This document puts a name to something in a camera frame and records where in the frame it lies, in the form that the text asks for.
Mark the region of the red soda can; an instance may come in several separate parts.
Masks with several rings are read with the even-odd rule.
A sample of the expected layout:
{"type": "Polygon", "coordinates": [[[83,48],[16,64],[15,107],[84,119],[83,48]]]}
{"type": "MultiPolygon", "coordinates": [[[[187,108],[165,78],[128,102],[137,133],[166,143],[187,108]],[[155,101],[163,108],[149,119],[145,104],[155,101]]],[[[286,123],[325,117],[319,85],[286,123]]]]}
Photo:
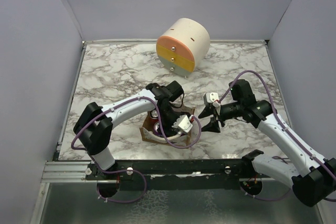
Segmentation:
{"type": "Polygon", "coordinates": [[[158,114],[155,110],[149,112],[149,118],[152,123],[156,123],[159,120],[158,114]]]}

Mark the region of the purple can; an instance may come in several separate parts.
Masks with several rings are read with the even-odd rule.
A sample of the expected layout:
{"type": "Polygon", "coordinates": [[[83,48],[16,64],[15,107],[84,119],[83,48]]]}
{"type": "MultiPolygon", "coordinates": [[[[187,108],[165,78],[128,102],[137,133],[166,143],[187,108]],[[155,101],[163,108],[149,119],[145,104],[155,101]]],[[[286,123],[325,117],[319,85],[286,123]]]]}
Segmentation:
{"type": "Polygon", "coordinates": [[[154,131],[154,134],[161,135],[161,130],[160,130],[160,124],[159,124],[159,122],[156,122],[153,125],[153,131],[154,131]]]}

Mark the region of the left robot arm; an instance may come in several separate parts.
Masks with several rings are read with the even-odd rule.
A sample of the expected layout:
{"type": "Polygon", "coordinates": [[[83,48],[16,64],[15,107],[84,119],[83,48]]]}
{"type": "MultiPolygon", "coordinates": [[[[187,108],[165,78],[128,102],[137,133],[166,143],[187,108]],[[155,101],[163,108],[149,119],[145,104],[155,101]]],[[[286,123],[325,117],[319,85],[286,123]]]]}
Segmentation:
{"type": "Polygon", "coordinates": [[[182,114],[173,110],[171,102],[183,94],[182,86],[173,81],[166,86],[150,83],[138,94],[113,104],[99,106],[91,102],[73,128],[75,139],[82,143],[83,149],[99,165],[99,175],[110,179],[116,172],[115,159],[108,149],[112,130],[138,114],[156,110],[163,127],[159,132],[167,137],[175,136],[177,129],[173,124],[182,114]]]}

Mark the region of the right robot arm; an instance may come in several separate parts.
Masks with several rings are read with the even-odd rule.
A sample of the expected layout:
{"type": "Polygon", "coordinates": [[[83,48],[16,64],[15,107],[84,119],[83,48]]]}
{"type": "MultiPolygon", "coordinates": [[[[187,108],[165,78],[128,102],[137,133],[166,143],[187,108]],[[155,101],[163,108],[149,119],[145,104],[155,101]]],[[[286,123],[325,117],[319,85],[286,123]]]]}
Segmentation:
{"type": "Polygon", "coordinates": [[[215,92],[204,94],[205,108],[199,118],[211,119],[202,131],[219,133],[227,120],[241,117],[268,136],[290,160],[290,164],[284,164],[254,150],[242,158],[242,173],[246,177],[263,174],[283,183],[308,207],[335,192],[335,158],[326,159],[316,152],[285,123],[268,101],[256,100],[248,81],[239,79],[231,85],[232,103],[221,104],[215,92]]]}

